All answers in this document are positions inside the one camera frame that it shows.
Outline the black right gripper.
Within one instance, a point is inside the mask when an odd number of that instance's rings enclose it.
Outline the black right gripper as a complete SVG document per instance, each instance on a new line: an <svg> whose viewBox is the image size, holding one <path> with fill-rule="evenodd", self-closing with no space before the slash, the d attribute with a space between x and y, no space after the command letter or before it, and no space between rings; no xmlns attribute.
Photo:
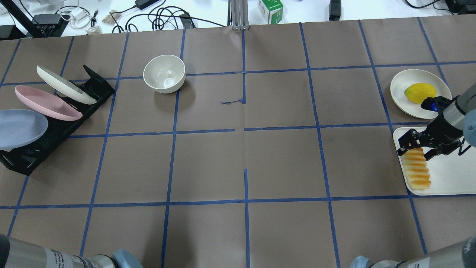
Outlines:
<svg viewBox="0 0 476 268"><path fill-rule="evenodd" d="M443 117L436 117L426 127L426 133L414 128L407 130L398 141L397 154L403 156L411 149L427 147L424 153L426 161L438 155L449 155L462 147L460 138L463 131L449 124Z"/></svg>

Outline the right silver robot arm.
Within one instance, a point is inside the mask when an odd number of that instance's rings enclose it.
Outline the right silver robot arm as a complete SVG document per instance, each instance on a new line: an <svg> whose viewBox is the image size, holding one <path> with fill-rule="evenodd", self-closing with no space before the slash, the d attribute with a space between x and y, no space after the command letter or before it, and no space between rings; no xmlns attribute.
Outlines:
<svg viewBox="0 0 476 268"><path fill-rule="evenodd" d="M456 149L462 155L466 152L462 148L464 143L475 146L475 86L452 100L442 96L428 97L423 100L421 108L436 111L438 115L424 131L411 128L404 133L398 139L397 149L407 185L414 184L418 190L422 189L423 179L430 175L416 171L422 169L422 166L415 166L416 160L427 162L441 154L447 156ZM475 236L409 261L383 260L372 263L368 258L357 256L350 267L474 268Z"/></svg>

